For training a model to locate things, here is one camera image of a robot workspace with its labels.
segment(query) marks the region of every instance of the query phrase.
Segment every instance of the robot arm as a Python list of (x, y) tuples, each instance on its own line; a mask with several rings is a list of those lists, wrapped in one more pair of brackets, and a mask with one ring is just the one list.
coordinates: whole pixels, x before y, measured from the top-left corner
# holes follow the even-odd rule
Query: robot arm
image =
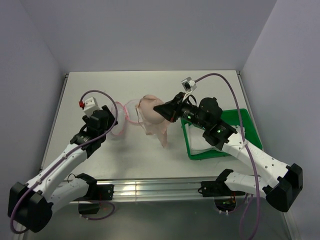
[(101, 146), (106, 140), (105, 134), (117, 124), (117, 114), (114, 117), (107, 106), (100, 109), (95, 98), (80, 103), (85, 113), (82, 118), (85, 125), (66, 149), (26, 184), (17, 182), (10, 189), (8, 216), (35, 233), (48, 224), (57, 210), (78, 198), (91, 199), (95, 193), (97, 180), (84, 173), (57, 188), (75, 167)]
[[(188, 103), (188, 97), (196, 88), (195, 81), (187, 78), (182, 81), (182, 85), (186, 89), (186, 93), (178, 93), (173, 100), (155, 106), (153, 110), (172, 123), (183, 118), (203, 129), (202, 136), (210, 145), (234, 156), (252, 168), (246, 149), (247, 145), (253, 156), (257, 173), (261, 176), (260, 196), (265, 197), (269, 204), (277, 210), (287, 212), (303, 188), (301, 167), (295, 163), (288, 166), (286, 163), (269, 156), (249, 141), (243, 141), (241, 134), (221, 119), (222, 109), (216, 98), (206, 97), (201, 100), (199, 106), (192, 105)], [(202, 188), (202, 195), (214, 197), (214, 192), (217, 190), (221, 193), (232, 190), (255, 194), (255, 178), (226, 169), (211, 187)]]

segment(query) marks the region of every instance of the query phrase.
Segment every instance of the white table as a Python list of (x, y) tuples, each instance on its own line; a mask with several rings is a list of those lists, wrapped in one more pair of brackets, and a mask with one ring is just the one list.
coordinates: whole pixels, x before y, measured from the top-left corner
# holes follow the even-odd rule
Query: white table
[[(238, 76), (234, 70), (224, 71), (114, 71), (71, 72), (47, 147), (42, 166), (47, 167), (65, 149), (70, 139), (84, 124), (83, 111), (78, 106), (81, 95), (88, 90), (105, 91), (115, 101), (125, 104), (152, 94), (164, 102), (183, 92), (181, 81), (197, 79), (208, 73), (220, 73), (230, 82), (240, 108), (248, 109)], [(235, 102), (226, 83), (217, 76), (197, 84), (193, 94), (197, 102), (204, 97), (216, 97), (223, 110), (235, 109)], [(94, 93), (99, 105), (111, 106), (103, 95)], [(218, 176), (224, 169), (243, 174), (252, 171), (232, 156), (205, 160), (190, 160), (180, 121), (168, 128), (168, 147), (163, 148), (155, 136), (147, 136), (140, 126), (127, 122), (125, 136), (106, 142), (74, 174), (86, 173), (98, 179), (157, 179)]]

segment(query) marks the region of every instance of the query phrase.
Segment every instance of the green tray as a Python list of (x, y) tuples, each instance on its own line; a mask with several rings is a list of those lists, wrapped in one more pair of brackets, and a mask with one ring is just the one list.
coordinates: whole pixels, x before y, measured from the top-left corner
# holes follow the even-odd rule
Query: green tray
[[(240, 113), (242, 116), (243, 127), (245, 129), (245, 135), (244, 135), (245, 138), (249, 142), (251, 142), (253, 145), (258, 147), (259, 149), (262, 149), (261, 141), (258, 137), (257, 131), (255, 129), (255, 126), (254, 126), (250, 116), (249, 116), (248, 111), (246, 109), (242, 108), (242, 109), (240, 109)], [(223, 111), (221, 118), (223, 121), (225, 121), (229, 125), (232, 125), (232, 126), (240, 125), (238, 111), (236, 109)], [(189, 123), (188, 121), (181, 118), (181, 124), (182, 124), (185, 144), (186, 144), (186, 150), (187, 150), (188, 156), (191, 160), (211, 159), (211, 158), (218, 158), (218, 157), (223, 157), (223, 156), (229, 155), (228, 153), (220, 152), (220, 151), (217, 151), (214, 149), (206, 151), (206, 152), (202, 152), (199, 154), (191, 155), (187, 130), (185, 127), (185, 124), (191, 125), (191, 123)]]

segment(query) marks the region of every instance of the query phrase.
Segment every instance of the white wall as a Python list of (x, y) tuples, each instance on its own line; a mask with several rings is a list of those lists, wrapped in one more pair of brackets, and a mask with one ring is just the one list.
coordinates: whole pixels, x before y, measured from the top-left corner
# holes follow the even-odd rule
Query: white wall
[(278, 0), (243, 71), (265, 149), (303, 168), (292, 206), (304, 240), (320, 238), (320, 1)]
[(63, 75), (18, 0), (0, 1), (0, 238), (8, 239), (9, 190), (39, 169)]
[(276, 0), (21, 0), (66, 71), (241, 70)]

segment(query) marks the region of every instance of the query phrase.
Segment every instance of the white bracket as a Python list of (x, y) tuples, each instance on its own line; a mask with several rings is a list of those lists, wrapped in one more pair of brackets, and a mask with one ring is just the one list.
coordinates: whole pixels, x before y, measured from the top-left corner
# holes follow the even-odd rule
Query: white bracket
[(191, 93), (197, 88), (196, 82), (192, 80), (191, 77), (187, 77), (186, 79), (181, 81), (181, 84), (185, 90), (185, 95), (183, 96), (183, 102), (191, 95)]

